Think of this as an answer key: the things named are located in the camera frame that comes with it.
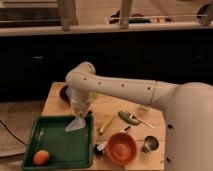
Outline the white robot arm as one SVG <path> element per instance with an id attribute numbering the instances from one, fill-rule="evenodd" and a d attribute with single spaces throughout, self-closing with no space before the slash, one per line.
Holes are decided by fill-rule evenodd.
<path id="1" fill-rule="evenodd" d="M 165 171 L 213 171 L 212 85 L 102 77 L 89 62 L 69 71 L 65 80 L 77 111 L 88 108 L 91 92 L 160 110 L 166 123 Z"/>

